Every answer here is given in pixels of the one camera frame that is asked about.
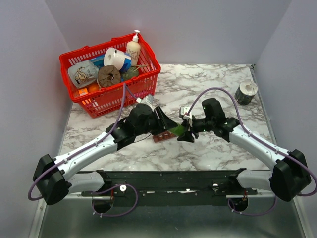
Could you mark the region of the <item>green pill bottle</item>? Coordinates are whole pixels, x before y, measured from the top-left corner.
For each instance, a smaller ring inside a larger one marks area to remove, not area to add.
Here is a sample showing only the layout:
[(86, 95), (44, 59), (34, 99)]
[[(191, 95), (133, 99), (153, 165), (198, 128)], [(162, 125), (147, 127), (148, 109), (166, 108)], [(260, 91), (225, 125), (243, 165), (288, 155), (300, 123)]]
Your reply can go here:
[(181, 136), (186, 131), (186, 127), (179, 124), (177, 127), (171, 128), (169, 131), (176, 136)]

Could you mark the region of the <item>brown weekly pill organizer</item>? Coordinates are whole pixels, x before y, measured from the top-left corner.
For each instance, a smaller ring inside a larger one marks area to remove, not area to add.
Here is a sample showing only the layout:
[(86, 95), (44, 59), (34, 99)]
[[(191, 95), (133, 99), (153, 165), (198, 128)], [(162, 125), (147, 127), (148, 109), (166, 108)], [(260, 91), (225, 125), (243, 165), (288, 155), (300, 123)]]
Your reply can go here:
[(154, 143), (166, 141), (166, 140), (172, 139), (174, 137), (176, 137), (176, 135), (174, 133), (169, 132), (169, 131), (165, 131), (165, 132), (162, 132), (158, 135), (152, 136)]

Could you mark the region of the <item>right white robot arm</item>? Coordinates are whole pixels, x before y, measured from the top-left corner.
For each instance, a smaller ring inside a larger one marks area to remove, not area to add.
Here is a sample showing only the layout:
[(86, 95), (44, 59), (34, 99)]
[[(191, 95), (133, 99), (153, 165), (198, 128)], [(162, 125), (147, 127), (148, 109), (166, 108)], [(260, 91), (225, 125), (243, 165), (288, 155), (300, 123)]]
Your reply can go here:
[(305, 170), (306, 159), (302, 152), (280, 148), (255, 135), (236, 118), (228, 118), (220, 102), (206, 99), (202, 102), (205, 117), (196, 119), (189, 107), (181, 107), (184, 131), (179, 141), (193, 143), (200, 132), (212, 131), (227, 142), (233, 143), (258, 158), (268, 171), (239, 169), (228, 181), (228, 189), (239, 194), (246, 188), (272, 191), (283, 201), (291, 201), (311, 183), (310, 174)]

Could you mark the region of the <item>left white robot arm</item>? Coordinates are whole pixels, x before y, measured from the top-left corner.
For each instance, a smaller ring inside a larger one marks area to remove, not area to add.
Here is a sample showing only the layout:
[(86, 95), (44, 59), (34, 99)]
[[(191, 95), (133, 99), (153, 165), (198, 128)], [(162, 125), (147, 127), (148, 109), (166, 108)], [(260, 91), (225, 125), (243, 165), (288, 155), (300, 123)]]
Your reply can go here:
[(47, 205), (54, 205), (75, 188), (71, 178), (82, 168), (134, 143), (137, 136), (148, 133), (158, 135), (177, 126), (161, 107), (152, 109), (147, 104), (139, 103), (128, 116), (110, 125), (94, 140), (55, 158), (48, 154), (42, 156), (33, 175), (33, 186)]

